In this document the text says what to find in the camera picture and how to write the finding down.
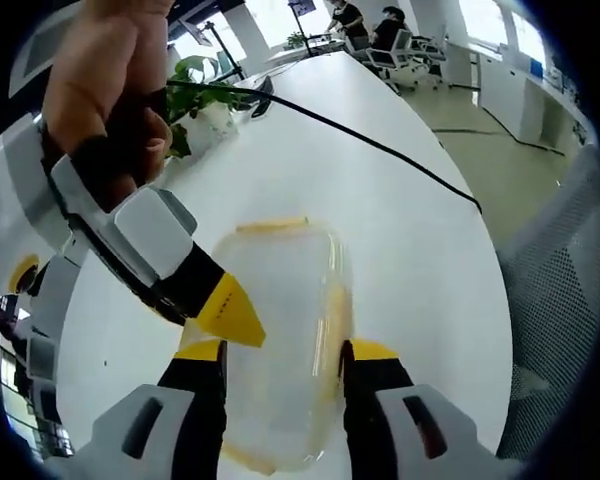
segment transparent plastic box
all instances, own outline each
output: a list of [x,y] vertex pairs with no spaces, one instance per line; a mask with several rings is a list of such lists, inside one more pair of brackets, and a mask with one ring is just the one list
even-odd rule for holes
[[302,219],[239,227],[213,257],[246,290],[267,335],[259,349],[228,346],[223,452],[267,475],[303,470],[342,414],[340,350],[351,335],[344,248]]

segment floor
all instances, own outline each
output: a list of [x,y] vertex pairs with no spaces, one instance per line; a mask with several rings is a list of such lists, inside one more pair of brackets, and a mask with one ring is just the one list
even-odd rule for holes
[[560,155],[517,143],[478,106],[478,92],[425,85],[402,98],[436,133],[482,204],[496,248],[556,192],[576,151]]

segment mesh chair back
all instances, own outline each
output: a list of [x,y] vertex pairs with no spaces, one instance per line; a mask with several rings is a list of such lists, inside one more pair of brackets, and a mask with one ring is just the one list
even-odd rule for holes
[[587,145],[557,195],[498,252],[513,334],[498,456],[524,460],[566,406],[600,324],[600,153]]
[[392,52],[399,52],[406,50],[411,41],[411,32],[408,30],[398,30],[396,38],[393,40],[393,46],[391,47]]

